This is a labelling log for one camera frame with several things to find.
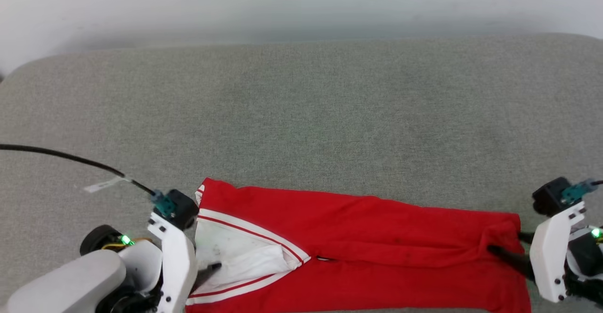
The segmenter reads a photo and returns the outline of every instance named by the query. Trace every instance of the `green led light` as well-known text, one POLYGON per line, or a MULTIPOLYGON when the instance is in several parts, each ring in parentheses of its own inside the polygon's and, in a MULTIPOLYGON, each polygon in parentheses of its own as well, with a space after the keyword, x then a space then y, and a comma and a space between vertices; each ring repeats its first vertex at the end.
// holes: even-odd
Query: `green led light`
POLYGON ((134 241, 132 241, 132 239, 128 238, 127 236, 122 235, 121 236, 121 243, 125 244, 125 245, 133 245, 134 241))

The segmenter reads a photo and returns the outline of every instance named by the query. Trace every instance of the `red track pants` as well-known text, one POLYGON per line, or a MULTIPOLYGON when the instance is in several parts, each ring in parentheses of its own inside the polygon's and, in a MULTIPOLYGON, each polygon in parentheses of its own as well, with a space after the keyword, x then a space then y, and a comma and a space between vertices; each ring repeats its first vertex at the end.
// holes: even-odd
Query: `red track pants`
POLYGON ((526 280, 486 250, 496 244, 523 253, 516 214, 423 208, 316 191, 237 189, 211 179, 201 190, 202 215, 209 210, 250 222, 310 258, 302 262, 298 257, 299 268, 240 295, 203 304, 192 295, 187 313, 388 307, 530 312, 526 280))

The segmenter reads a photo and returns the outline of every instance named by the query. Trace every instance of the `black cable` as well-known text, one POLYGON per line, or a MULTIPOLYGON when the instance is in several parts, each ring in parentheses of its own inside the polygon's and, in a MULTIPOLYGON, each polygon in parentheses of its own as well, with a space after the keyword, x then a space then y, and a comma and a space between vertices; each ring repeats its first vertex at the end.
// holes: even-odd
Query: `black cable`
MULTIPOLYGON (((38 153, 38 154, 46 154, 49 156, 56 156, 56 157, 62 157, 62 158, 66 158, 67 160, 71 160, 71 161, 76 161, 79 163, 83 163, 84 165, 91 165, 93 167, 99 168, 99 169, 103 169, 104 171, 108 171, 110 173, 113 173, 121 178, 125 178, 125 174, 118 171, 117 169, 114 169, 113 167, 109 167, 108 165, 104 165, 102 163, 96 162, 96 161, 92 161, 92 160, 88 160, 86 158, 82 158, 79 156, 73 156, 71 154, 67 154, 67 153, 63 153, 63 152, 59 152, 57 150, 52 150, 52 149, 46 149, 46 148, 40 148, 40 147, 32 147, 32 146, 22 146, 22 145, 4 145, 2 143, 0 143, 0 150, 14 150, 14 151, 18 151, 18 152, 32 152, 32 153, 38 153)), ((136 180, 132 180, 132 179, 127 179, 131 184, 133 184, 134 186, 146 191, 147 193, 149 193, 150 195, 155 195, 155 192, 152 191, 151 189, 145 187, 144 185, 140 184, 139 182, 137 182, 136 180)))

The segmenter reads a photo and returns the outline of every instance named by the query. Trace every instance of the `white wall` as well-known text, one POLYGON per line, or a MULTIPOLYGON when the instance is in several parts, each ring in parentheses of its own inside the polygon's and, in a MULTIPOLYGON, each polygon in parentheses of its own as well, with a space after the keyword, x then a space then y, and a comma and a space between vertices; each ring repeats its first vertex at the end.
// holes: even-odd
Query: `white wall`
POLYGON ((86 49, 522 32, 603 38, 603 0, 0 0, 0 73, 86 49))

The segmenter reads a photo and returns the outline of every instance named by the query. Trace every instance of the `gray fabric surface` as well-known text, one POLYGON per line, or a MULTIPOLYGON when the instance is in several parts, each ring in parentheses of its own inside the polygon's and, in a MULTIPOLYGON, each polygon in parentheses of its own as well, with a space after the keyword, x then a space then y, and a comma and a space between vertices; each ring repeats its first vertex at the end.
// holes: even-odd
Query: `gray fabric surface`
MULTIPOLYGON (((533 230, 544 220, 532 211, 536 188, 561 175, 603 178, 601 86, 603 43, 568 34, 96 51, 7 76, 0 141, 190 195, 210 176, 517 212, 533 230)), ((0 153, 0 302, 76 258, 97 225, 148 236, 144 193, 82 190, 110 178, 0 153)), ((601 223, 601 200, 603 191, 588 198, 590 222, 601 223)), ((535 313, 597 311, 530 290, 535 313)))

